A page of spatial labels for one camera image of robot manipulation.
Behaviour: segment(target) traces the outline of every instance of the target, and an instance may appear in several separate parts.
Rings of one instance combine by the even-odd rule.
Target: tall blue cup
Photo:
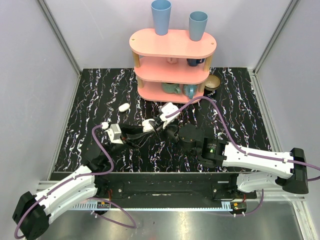
[[[155,33],[166,35],[169,30],[171,2],[167,0],[155,0],[151,3],[151,9]]]
[[[189,37],[192,41],[200,41],[205,33],[208,15],[203,11],[194,11],[189,16]]]

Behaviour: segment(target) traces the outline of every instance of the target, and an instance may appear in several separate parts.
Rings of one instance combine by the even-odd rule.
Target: pink shelf
[[[145,56],[140,58],[140,67],[134,68],[135,74],[148,82],[164,82],[178,84],[200,84],[209,76],[204,71],[204,63],[189,66],[185,58],[170,64],[166,57]]]
[[[162,90],[161,82],[152,82],[152,81],[144,81],[144,87],[138,87],[139,95],[148,101],[153,102],[173,102],[185,104],[189,102],[189,98],[182,93],[182,85],[180,85],[181,93],[180,94],[168,94]],[[195,97],[202,96],[203,93],[196,92]]]
[[[169,29],[166,35],[157,35],[153,28],[136,31],[129,40],[133,52],[142,56],[204,59],[217,47],[213,36],[204,33],[200,41],[192,41],[188,30]]]

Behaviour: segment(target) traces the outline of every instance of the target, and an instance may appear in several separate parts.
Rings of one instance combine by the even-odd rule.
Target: metallic floor
[[[248,212],[258,203],[249,202]],[[40,240],[302,240],[289,202],[265,202],[246,217],[217,216],[210,212],[131,211],[138,229],[94,218],[88,212],[67,211]],[[120,211],[106,217],[130,224]]]

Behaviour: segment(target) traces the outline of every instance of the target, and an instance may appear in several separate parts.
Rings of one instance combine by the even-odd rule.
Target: marble surface
[[[250,148],[271,151],[270,143],[259,111],[255,92],[246,68],[212,68],[211,74],[221,79],[215,94],[205,92],[216,102],[234,140]],[[70,118],[61,143],[54,172],[73,172],[94,140],[91,129],[101,122],[139,125],[158,115],[164,103],[142,99],[137,92],[132,68],[84,69],[75,96]],[[121,104],[130,103],[127,112],[119,112]],[[175,120],[182,126],[194,124],[213,138],[227,140],[222,123],[213,106],[205,100],[192,104]],[[97,130],[98,139],[108,142]],[[207,168],[188,157],[165,139],[149,139],[140,149],[126,147],[119,154],[110,154],[115,172],[243,172],[239,167]]]

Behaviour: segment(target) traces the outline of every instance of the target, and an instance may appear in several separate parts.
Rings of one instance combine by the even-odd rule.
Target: teal mug
[[[197,92],[197,85],[183,84],[183,94],[189,99],[193,99]]]
[[[178,83],[166,83],[163,82],[161,84],[162,89],[167,94],[179,94],[181,93],[181,89]]]

